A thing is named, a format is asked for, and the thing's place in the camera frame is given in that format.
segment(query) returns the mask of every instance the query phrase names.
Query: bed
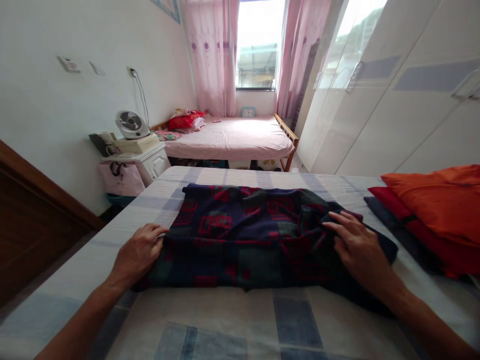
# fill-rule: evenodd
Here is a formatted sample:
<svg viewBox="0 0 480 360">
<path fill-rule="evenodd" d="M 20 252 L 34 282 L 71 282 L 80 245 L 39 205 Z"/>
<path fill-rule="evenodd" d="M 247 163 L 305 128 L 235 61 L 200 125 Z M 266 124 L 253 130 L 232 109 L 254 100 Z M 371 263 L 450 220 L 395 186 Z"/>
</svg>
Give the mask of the bed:
<svg viewBox="0 0 480 360">
<path fill-rule="evenodd" d="M 478 290 L 426 274 L 363 197 L 379 178 L 174 166 L 27 298 L 0 326 L 0 358 L 32 358 L 106 278 L 119 248 L 147 222 L 170 226 L 189 183 L 305 188 L 364 215 L 394 241 L 394 271 L 468 343 L 480 349 Z M 319 286 L 160 288 L 127 293 L 91 348 L 92 359 L 421 359 L 396 320 Z"/>
<path fill-rule="evenodd" d="M 168 121 L 152 130 L 167 126 Z M 201 131 L 166 141 L 165 152 L 169 157 L 196 160 L 280 159 L 283 171 L 288 172 L 298 142 L 298 137 L 277 114 L 254 118 L 206 116 Z"/>
</svg>

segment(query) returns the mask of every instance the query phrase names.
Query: white wardrobe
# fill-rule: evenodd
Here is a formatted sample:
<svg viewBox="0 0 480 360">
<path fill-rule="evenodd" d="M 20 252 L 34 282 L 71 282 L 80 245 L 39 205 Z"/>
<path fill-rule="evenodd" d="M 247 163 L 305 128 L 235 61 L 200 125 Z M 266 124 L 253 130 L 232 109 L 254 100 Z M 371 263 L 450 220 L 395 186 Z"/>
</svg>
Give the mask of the white wardrobe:
<svg viewBox="0 0 480 360">
<path fill-rule="evenodd" d="M 381 5 L 343 4 L 298 145 L 304 166 L 378 176 L 480 163 L 480 101 L 465 97 L 480 83 L 480 2 Z"/>
</svg>

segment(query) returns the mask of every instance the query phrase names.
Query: person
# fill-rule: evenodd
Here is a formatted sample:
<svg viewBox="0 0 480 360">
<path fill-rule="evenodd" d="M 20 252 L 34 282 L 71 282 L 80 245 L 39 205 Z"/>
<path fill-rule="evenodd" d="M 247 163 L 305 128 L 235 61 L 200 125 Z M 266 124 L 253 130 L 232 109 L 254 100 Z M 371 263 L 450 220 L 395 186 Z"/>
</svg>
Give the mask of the person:
<svg viewBox="0 0 480 360">
<path fill-rule="evenodd" d="M 374 232 L 346 212 L 331 212 L 330 216 L 338 223 L 323 225 L 336 232 L 335 250 L 345 267 L 416 336 L 432 359 L 479 358 L 472 347 L 407 289 L 387 261 Z M 84 359 L 110 310 L 159 257 L 163 245 L 159 236 L 168 231 L 151 223 L 139 228 L 119 250 L 111 274 L 36 359 Z"/>
</svg>

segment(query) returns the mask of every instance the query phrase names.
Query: bag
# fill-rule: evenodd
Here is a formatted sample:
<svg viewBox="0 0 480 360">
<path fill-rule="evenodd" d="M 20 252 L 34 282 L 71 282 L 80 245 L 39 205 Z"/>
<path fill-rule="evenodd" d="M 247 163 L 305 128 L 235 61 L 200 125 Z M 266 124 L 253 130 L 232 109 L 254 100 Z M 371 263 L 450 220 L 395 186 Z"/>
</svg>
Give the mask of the bag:
<svg viewBox="0 0 480 360">
<path fill-rule="evenodd" d="M 134 164 L 101 163 L 100 172 L 105 180 L 105 192 L 120 196 L 138 196 L 145 190 L 144 182 Z"/>
</svg>

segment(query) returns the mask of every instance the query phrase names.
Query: door frame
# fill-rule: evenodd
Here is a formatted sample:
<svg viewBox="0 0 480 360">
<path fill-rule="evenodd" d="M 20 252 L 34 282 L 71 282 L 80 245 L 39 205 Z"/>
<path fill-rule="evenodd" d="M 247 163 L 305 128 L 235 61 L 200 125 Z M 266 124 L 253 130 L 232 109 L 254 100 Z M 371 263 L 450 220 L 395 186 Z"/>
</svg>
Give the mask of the door frame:
<svg viewBox="0 0 480 360">
<path fill-rule="evenodd" d="M 0 172 L 61 210 L 85 228 L 91 231 L 100 231 L 105 226 L 98 216 L 1 140 Z"/>
</svg>

